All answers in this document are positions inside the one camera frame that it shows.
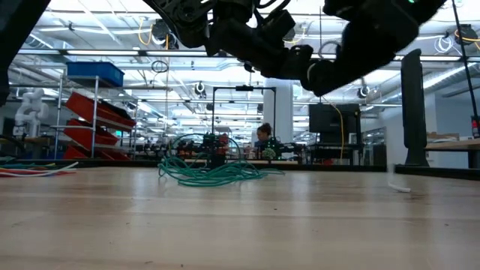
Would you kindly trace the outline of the white building column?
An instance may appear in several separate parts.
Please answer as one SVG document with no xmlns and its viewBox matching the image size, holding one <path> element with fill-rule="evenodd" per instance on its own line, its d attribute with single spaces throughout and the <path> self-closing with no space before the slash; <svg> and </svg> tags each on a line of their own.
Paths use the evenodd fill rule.
<svg viewBox="0 0 480 270">
<path fill-rule="evenodd" d="M 282 143 L 293 141 L 293 82 L 265 79 L 263 121 L 268 122 Z"/>
</svg>

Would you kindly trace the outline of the person behind robot station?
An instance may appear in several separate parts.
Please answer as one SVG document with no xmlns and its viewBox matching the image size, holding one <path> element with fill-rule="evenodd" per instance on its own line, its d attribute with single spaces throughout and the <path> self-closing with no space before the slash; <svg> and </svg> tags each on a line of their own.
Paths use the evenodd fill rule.
<svg viewBox="0 0 480 270">
<path fill-rule="evenodd" d="M 276 157 L 275 141 L 272 137 L 272 126 L 262 124 L 256 130 L 257 141 L 254 143 L 256 156 L 263 160 L 273 160 Z"/>
</svg>

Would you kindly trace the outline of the metal shelving rack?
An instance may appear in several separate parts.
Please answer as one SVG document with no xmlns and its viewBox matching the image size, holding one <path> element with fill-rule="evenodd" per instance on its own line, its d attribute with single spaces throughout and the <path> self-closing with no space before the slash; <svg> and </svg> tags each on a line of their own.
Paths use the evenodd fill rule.
<svg viewBox="0 0 480 270">
<path fill-rule="evenodd" d="M 94 99 L 95 102 L 97 101 L 106 101 L 108 103 L 110 103 L 110 99 L 107 98 L 107 99 L 104 99 L 100 96 L 100 92 L 101 92 L 101 89 L 106 89 L 106 90 L 112 90 L 113 87 L 112 86 L 109 86 L 109 87 L 100 87 L 99 86 L 99 78 L 97 77 L 96 78 L 96 81 L 95 81 L 95 86 L 92 87 L 92 86 L 86 86 L 87 88 L 91 88 L 93 90 L 93 96 L 92 97 L 88 97 L 87 94 L 80 94 L 79 92 L 77 91 L 73 91 L 70 96 L 76 92 L 80 95 L 84 95 L 86 96 L 87 98 L 92 98 Z M 66 106 L 65 106 L 65 103 L 62 103 L 60 106 L 61 107 L 65 107 L 66 109 L 68 109 Z M 96 110 L 97 108 L 94 108 L 94 114 L 93 114 L 93 122 L 90 123 L 92 125 L 92 135 L 95 135 L 95 129 L 98 125 L 96 125 Z M 80 116 L 78 116 L 75 112 L 72 112 L 74 114 L 74 117 L 72 119 L 79 119 L 79 120 L 82 120 L 82 121 L 85 121 L 86 120 Z M 53 127 L 53 129 L 63 135 L 65 135 L 64 133 L 64 129 L 67 128 L 67 122 L 65 124 L 57 124 Z M 108 128 L 108 127 L 105 127 L 105 126 L 100 126 L 101 128 L 103 128 L 104 130 L 108 131 L 109 133 L 111 133 L 112 135 L 114 135 L 115 137 L 118 138 L 118 142 L 115 144 L 115 145 L 101 145 L 101 144 L 97 144 L 95 145 L 95 143 L 93 142 L 92 143 L 92 146 L 91 146 L 91 156 L 94 156 L 94 153 L 95 153 L 95 150 L 100 150 L 100 149 L 110 149 L 110 150 L 114 150 L 114 151 L 118 151 L 118 152 L 122 152 L 122 153 L 125 153 L 129 158 L 131 158 L 131 155 L 134 153 L 134 147 L 128 143 L 128 144 L 124 144 L 123 143 L 123 139 L 124 139 L 124 135 L 131 135 L 134 128 L 134 127 L 130 132 L 126 132 L 126 131 L 120 131 L 120 130 L 116 130 L 115 128 Z M 74 142 L 70 137 L 66 136 L 69 140 L 70 140 L 70 143 L 68 146 L 80 146 L 82 147 L 81 145 L 79 145 L 77 142 Z"/>
</svg>

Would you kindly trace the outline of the thin black pole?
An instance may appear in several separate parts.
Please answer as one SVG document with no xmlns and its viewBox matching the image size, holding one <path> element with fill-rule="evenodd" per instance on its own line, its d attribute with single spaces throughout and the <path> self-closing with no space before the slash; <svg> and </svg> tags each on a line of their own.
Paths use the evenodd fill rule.
<svg viewBox="0 0 480 270">
<path fill-rule="evenodd" d="M 471 80 L 471 76 L 470 76 L 470 68 L 469 68 L 469 64 L 468 64 L 468 61 L 467 61 L 467 54 L 466 54 L 466 50 L 465 50 L 465 47 L 464 47 L 464 39 L 463 39 L 463 35 L 462 35 L 462 32 L 461 32 L 461 24 L 460 24 L 460 20 L 459 20 L 459 17 L 458 17 L 457 6 L 456 6 L 456 3 L 455 3 L 455 0 L 451 0 L 451 3 L 452 3 L 454 18 L 455 18 L 455 22 L 456 22 L 456 26 L 457 26 L 458 39 L 460 40 L 460 48 L 461 48 L 461 55 L 462 55 L 461 58 L 462 58 L 464 69 L 465 69 L 466 81 L 467 81 L 467 85 L 468 85 L 468 89 L 469 89 L 469 96 L 470 96 L 470 99 L 471 99 L 471 102 L 472 102 L 473 116 L 474 116 L 474 120 L 478 121 L 479 117 L 478 117 L 476 98 L 475 98 L 475 95 L 474 95 L 474 92 L 473 92 L 473 84 L 472 84 L 472 80 Z"/>
</svg>

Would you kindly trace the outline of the blue plastic bin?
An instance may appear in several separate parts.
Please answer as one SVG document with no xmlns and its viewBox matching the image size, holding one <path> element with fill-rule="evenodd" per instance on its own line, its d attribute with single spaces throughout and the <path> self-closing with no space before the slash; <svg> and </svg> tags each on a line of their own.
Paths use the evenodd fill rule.
<svg viewBox="0 0 480 270">
<path fill-rule="evenodd" d="M 82 86 L 95 86 L 99 78 L 100 87 L 122 87 L 125 73 L 108 61 L 70 61 L 67 78 Z"/>
</svg>

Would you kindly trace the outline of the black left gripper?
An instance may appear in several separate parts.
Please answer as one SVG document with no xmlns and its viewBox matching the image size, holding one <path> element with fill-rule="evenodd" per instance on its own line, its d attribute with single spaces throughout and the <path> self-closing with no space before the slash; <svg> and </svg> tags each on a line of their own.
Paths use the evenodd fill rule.
<svg viewBox="0 0 480 270">
<path fill-rule="evenodd" d="M 185 47 L 204 47 L 208 56 L 223 51 L 266 78 L 301 80 L 314 50 L 284 46 L 284 36 L 296 24 L 285 9 L 290 1 L 144 0 Z"/>
</svg>

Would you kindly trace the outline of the long ceiling light strip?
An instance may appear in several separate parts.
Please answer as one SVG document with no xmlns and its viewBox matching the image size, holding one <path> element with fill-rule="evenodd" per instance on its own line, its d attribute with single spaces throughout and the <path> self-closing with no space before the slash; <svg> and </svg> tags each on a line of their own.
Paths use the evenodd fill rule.
<svg viewBox="0 0 480 270">
<path fill-rule="evenodd" d="M 156 56 L 156 57 L 218 57 L 218 58 L 235 58 L 230 54 L 217 54 L 214 56 L 207 56 L 203 51 L 192 50 L 100 50 L 100 49 L 20 49 L 17 55 L 32 55 L 32 56 Z M 325 60 L 335 60 L 336 55 L 326 53 L 321 55 Z M 422 62 L 459 62 L 462 60 L 459 55 L 421 55 Z M 467 62 L 480 63 L 480 56 L 467 56 Z"/>
</svg>

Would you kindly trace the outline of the wooden top work desk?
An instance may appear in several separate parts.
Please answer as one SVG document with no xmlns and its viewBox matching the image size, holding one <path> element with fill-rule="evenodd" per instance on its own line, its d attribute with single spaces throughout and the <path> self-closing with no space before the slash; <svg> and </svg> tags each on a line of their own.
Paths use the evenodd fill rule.
<svg viewBox="0 0 480 270">
<path fill-rule="evenodd" d="M 428 152 L 439 152 L 438 167 L 480 170 L 480 138 L 429 143 Z"/>
</svg>

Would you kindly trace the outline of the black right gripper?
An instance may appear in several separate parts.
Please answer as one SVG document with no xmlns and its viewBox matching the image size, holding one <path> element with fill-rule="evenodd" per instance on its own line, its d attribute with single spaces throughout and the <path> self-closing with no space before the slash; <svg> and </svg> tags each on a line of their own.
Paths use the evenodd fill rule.
<svg viewBox="0 0 480 270">
<path fill-rule="evenodd" d="M 325 0 L 322 11 L 347 21 L 329 76 L 337 89 L 388 64 L 417 38 L 446 0 Z"/>
</svg>

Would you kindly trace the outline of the red slanted shelf bin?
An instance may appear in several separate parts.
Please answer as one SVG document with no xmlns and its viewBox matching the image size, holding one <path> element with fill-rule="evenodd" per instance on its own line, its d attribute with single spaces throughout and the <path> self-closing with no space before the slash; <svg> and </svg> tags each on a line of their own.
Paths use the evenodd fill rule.
<svg viewBox="0 0 480 270">
<path fill-rule="evenodd" d="M 113 106 L 105 100 L 95 102 L 94 99 L 76 92 L 68 98 L 65 106 L 90 123 L 93 122 L 93 114 L 97 108 L 96 125 L 98 126 L 130 132 L 137 124 L 124 109 Z"/>
<path fill-rule="evenodd" d="M 94 135 L 92 135 L 92 132 L 92 125 L 90 123 L 75 118 L 71 118 L 67 122 L 67 127 L 64 129 L 66 136 L 88 150 L 92 149 L 92 143 L 95 145 L 114 146 L 119 140 L 116 136 L 100 126 L 96 127 Z"/>
<path fill-rule="evenodd" d="M 73 159 L 101 159 L 109 161 L 129 161 L 130 158 L 120 151 L 114 151 L 110 149 L 100 149 L 94 151 L 94 156 L 89 150 L 85 150 L 80 146 L 69 145 L 66 152 L 63 156 L 64 159 L 73 160 Z"/>
</svg>

